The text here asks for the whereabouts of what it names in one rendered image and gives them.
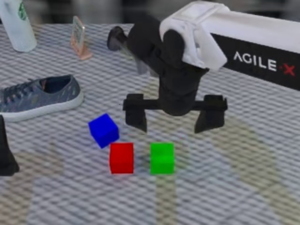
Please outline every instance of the red x letter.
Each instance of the red x letter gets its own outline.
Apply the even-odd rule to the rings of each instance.
[[[285,67],[285,72],[284,72],[285,74],[290,74],[292,76],[295,76],[295,73],[294,73],[295,66],[289,66],[286,63],[284,63],[283,65]]]

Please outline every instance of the table surface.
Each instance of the table surface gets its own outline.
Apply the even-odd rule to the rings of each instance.
[[[128,31],[131,25],[122,25]],[[128,93],[157,97],[158,81],[106,48],[112,25],[87,25],[93,57],[70,47],[71,25],[34,27],[38,47],[17,53],[0,28],[0,88],[28,79],[73,74],[81,107],[7,123],[21,171],[0,178],[1,225],[299,225],[300,93],[221,69],[209,72],[197,98],[228,99],[226,125],[193,134],[198,113],[173,118],[146,112],[148,133],[128,127]],[[121,142],[135,144],[135,173],[111,175],[88,122],[108,113]],[[152,142],[173,142],[174,175],[150,175]]]

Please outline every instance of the starbucks cup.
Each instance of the starbucks cup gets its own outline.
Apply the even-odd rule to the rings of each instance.
[[[37,46],[22,0],[0,0],[0,18],[17,52],[30,52]]]

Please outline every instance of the green starbucks logo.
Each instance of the green starbucks logo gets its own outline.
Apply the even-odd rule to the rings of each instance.
[[[26,20],[27,19],[27,14],[26,14],[23,2],[20,4],[18,14],[19,14],[19,17],[21,18],[21,20]]]

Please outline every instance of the shoelace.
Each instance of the shoelace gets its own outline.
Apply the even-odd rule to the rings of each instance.
[[[26,96],[33,92],[32,84],[33,80],[5,88],[3,90],[4,104],[7,104],[9,100],[14,102],[16,98],[21,99],[22,96]]]

